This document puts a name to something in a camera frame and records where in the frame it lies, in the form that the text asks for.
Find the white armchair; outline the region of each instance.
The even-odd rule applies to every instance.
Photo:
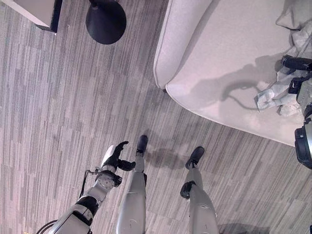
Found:
[[[257,93],[276,81],[291,47],[277,26],[284,0],[169,0],[154,62],[156,84],[212,121],[294,145],[303,117],[259,112]]]

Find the gray striped carpet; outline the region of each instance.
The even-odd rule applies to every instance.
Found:
[[[187,234],[179,196],[184,162],[202,145],[204,189],[220,233],[307,234],[311,174],[293,147],[196,116],[162,93],[153,59],[167,1],[122,0],[128,25],[116,44],[93,41],[87,0],[63,1],[57,35],[0,5],[0,233],[34,234],[78,198],[85,169],[147,134],[147,234]],[[109,193],[92,230],[112,234],[128,186]]]

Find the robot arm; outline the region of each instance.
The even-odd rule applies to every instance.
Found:
[[[309,169],[312,169],[312,59],[294,58],[285,55],[282,59],[285,67],[307,71],[306,77],[292,79],[288,93],[297,94],[304,116],[304,125],[295,130],[295,147],[297,159]]]
[[[65,214],[53,224],[49,234],[91,234],[90,225],[93,218],[100,208],[106,195],[113,187],[118,187],[122,178],[115,174],[117,167],[130,171],[135,167],[135,162],[127,162],[120,160],[119,156],[123,146],[128,144],[127,141],[120,143],[111,153],[112,148],[106,152],[101,167],[97,167],[94,172],[86,171],[84,183],[88,173],[97,174],[94,185],[83,192],[84,183],[82,186],[80,198],[71,206]]]

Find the black shoe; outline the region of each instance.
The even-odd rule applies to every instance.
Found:
[[[200,158],[203,156],[205,152],[205,149],[201,146],[198,146],[194,149],[193,153],[191,154],[189,160],[185,163],[185,167],[187,169],[190,168],[190,165],[192,164],[192,166],[197,165]]]
[[[146,150],[147,142],[148,142],[147,136],[145,135],[140,136],[137,142],[136,151],[141,154],[144,153]]]

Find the cable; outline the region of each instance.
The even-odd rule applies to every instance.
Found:
[[[80,192],[80,195],[79,195],[79,198],[82,197],[83,193],[84,193],[84,185],[86,183],[86,180],[87,180],[87,177],[88,177],[88,174],[92,174],[92,175],[97,175],[101,172],[99,172],[97,169],[94,171],[94,172],[91,172],[90,170],[86,170],[84,172],[84,177],[83,177],[83,182],[82,182],[82,187],[81,187],[81,192]]]
[[[46,224],[44,224],[38,232],[36,232],[36,234],[43,234],[46,230],[48,230],[49,228],[51,228],[55,223],[57,222],[57,220],[53,220],[51,222],[48,222]]]

